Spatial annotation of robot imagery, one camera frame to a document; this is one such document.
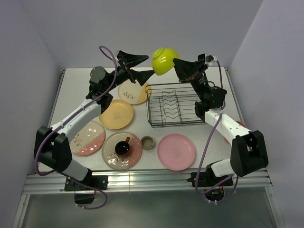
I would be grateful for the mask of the lime green bowl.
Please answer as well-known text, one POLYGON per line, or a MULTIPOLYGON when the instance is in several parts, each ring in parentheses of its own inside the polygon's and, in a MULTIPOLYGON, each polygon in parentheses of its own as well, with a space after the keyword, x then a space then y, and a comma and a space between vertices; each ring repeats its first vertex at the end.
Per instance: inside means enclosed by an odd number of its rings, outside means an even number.
POLYGON ((161 76, 166 74, 174 67, 174 58, 179 58, 180 55, 170 48, 159 48, 152 55, 152 68, 156 75, 161 76))

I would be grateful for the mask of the speckled ceramic cup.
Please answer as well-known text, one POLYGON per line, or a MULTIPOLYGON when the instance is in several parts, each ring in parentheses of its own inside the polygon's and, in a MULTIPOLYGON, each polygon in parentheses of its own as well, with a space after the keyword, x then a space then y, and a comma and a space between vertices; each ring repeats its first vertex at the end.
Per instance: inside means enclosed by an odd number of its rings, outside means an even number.
POLYGON ((153 149, 154 145, 155 145, 155 141, 151 136, 144 136, 141 139, 141 146, 146 151, 153 149))

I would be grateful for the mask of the pink plastic cup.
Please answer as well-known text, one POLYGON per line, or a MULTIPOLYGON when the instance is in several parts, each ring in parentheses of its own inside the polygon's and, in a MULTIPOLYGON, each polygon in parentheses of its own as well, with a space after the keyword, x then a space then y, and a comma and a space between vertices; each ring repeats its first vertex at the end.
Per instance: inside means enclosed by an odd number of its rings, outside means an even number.
MULTIPOLYGON (((246 126, 243 122, 241 122, 241 121, 236 121, 236 122, 237 122, 239 125, 241 125, 241 126, 247 128, 247 126, 246 126)), ((226 138, 224 138, 224 141, 225 141, 226 143, 229 144, 229 141, 228 141, 226 138)))

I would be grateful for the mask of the red black mug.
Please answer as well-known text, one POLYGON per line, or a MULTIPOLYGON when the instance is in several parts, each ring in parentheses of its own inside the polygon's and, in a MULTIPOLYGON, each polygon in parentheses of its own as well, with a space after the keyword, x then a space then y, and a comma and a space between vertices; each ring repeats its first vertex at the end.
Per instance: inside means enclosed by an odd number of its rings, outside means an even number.
POLYGON ((124 141, 120 141, 115 146, 115 154, 121 158, 127 158, 130 155, 131 149, 129 145, 130 137, 127 137, 124 141))

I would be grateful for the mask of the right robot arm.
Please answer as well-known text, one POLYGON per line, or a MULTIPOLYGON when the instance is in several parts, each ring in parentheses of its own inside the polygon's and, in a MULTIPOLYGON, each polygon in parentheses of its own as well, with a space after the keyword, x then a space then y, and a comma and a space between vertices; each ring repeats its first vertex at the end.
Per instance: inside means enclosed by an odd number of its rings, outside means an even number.
POLYGON ((210 165, 206 181, 216 185, 222 176, 244 177, 268 166, 268 155, 264 136, 238 124, 224 113, 227 91, 223 86, 209 85, 205 71, 215 59, 201 55, 195 62, 173 59, 176 75, 181 83, 189 83, 199 101, 195 102, 195 114, 218 131, 231 145, 230 158, 210 165))

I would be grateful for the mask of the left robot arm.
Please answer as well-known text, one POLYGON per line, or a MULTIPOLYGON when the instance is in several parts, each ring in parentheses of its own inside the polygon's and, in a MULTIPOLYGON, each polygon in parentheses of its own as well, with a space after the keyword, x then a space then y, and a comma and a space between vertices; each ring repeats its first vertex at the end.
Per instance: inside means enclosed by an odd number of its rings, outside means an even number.
POLYGON ((89 92, 81 105, 60 122, 37 130, 34 159, 38 175, 47 175, 38 168, 42 163, 52 171, 74 179, 82 190, 92 186, 92 171, 73 159, 70 142, 84 126, 109 107, 113 99, 111 90, 127 80, 144 85, 154 74, 153 70, 133 70, 133 67, 149 58, 147 55, 134 55, 119 50, 115 55, 110 52, 107 57, 114 63, 113 72, 107 72, 102 66, 94 67, 90 72, 89 92))

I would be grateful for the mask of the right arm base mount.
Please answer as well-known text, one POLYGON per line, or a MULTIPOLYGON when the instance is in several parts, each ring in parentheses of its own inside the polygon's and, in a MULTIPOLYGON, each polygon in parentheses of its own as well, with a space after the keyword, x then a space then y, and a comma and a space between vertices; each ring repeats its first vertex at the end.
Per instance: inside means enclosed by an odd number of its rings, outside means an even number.
MULTIPOLYGON (((187 182, 190 182, 192 184, 192 187, 195 187, 196 175, 197 175, 196 172, 192 172, 190 174, 190 178, 187 179, 187 182)), ((198 178, 198 188, 202 187, 203 188, 202 190, 206 191, 209 188, 213 187, 214 185, 218 184, 219 182, 223 181, 227 177, 228 176, 216 177, 212 173, 212 171, 200 172, 198 178)), ((224 187, 232 186, 232 185, 233 185, 233 180, 230 177, 228 180, 222 182, 216 188, 204 194, 204 196, 208 200, 208 202, 218 203, 219 201, 222 201, 225 197, 224 187)))

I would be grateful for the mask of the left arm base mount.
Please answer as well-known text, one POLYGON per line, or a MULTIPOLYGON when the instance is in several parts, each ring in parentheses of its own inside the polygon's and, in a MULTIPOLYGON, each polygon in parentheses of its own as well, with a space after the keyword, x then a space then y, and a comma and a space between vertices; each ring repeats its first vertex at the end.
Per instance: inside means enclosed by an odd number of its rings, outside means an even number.
POLYGON ((107 175, 93 175, 85 178, 83 181, 75 180, 71 177, 66 178, 64 191, 73 191, 74 202, 76 206, 82 209, 99 209, 106 205, 108 196, 104 192, 107 190, 108 176, 107 175), (89 207, 95 200, 96 194, 101 193, 104 195, 104 202, 100 206, 89 207))

